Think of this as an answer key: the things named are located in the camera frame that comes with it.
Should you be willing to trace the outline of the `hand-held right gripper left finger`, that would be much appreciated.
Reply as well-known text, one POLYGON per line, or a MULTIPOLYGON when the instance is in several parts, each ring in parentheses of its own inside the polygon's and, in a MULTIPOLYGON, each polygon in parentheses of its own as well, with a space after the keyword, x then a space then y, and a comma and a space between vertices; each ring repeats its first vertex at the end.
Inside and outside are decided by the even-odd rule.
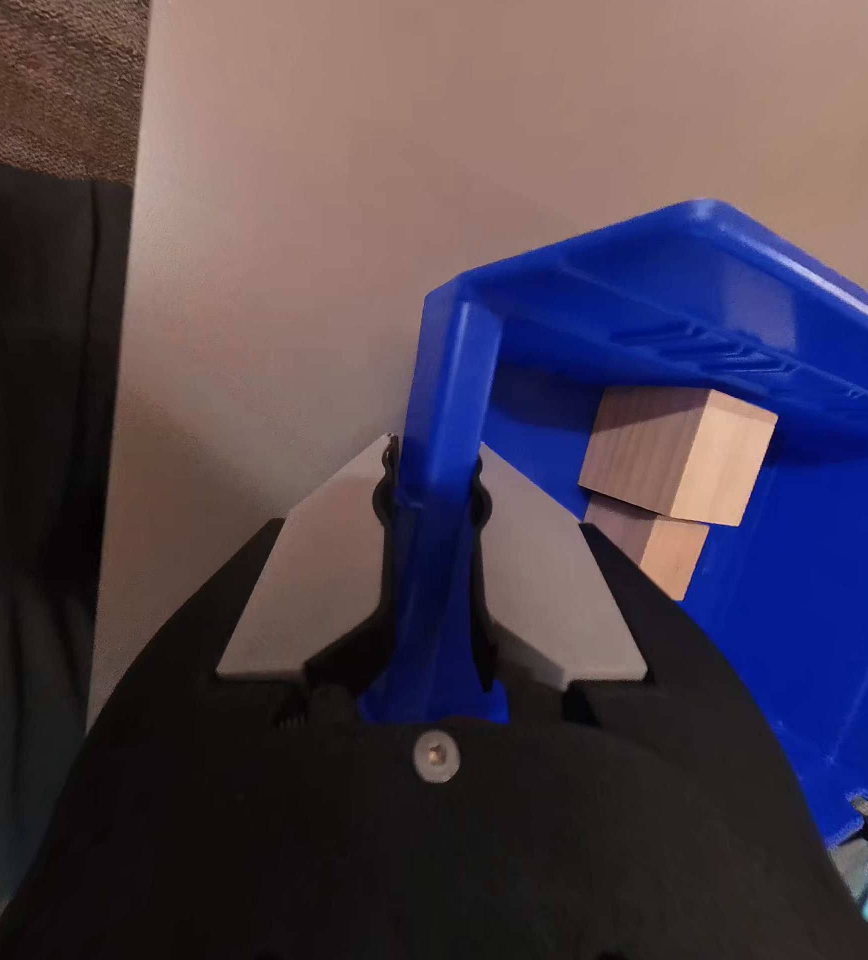
POLYGON ((227 681, 337 685, 356 697, 396 646, 393 498, 382 434, 290 510, 216 668, 227 681))

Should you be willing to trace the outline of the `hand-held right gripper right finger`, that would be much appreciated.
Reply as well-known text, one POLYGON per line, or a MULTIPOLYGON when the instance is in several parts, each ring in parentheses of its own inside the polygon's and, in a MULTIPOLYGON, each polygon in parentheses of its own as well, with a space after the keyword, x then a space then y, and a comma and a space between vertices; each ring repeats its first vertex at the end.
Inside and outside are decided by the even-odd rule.
POLYGON ((550 688, 638 683, 647 664, 579 520, 486 443, 474 583, 500 661, 550 688))

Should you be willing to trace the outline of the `medium wooden cube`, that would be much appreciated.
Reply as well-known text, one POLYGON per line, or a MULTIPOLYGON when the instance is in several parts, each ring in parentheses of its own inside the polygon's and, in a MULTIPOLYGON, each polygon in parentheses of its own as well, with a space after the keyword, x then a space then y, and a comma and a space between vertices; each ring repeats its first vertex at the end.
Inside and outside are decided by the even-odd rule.
POLYGON ((710 526, 592 492, 584 522, 595 526, 672 600, 685 599, 710 526))

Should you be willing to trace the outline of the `large wooden cube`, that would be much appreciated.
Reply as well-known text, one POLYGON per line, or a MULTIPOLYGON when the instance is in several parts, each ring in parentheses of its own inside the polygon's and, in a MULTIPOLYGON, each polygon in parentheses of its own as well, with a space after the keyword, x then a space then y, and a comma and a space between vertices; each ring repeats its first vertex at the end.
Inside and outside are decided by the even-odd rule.
POLYGON ((777 423, 718 390, 609 387, 579 485, 675 520, 738 527, 777 423))

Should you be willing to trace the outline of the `blue plastic bin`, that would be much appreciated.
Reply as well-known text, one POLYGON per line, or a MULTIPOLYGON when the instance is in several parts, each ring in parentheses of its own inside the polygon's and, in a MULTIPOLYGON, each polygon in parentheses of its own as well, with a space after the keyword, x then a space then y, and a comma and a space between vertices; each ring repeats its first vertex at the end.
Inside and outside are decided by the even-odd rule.
POLYGON ((785 750, 826 846, 868 800, 868 292, 730 204, 692 199, 465 270, 427 294, 394 495, 397 651, 374 721, 500 719, 470 646, 485 443, 583 516, 609 386, 712 388, 777 414, 744 519, 685 612, 785 750))

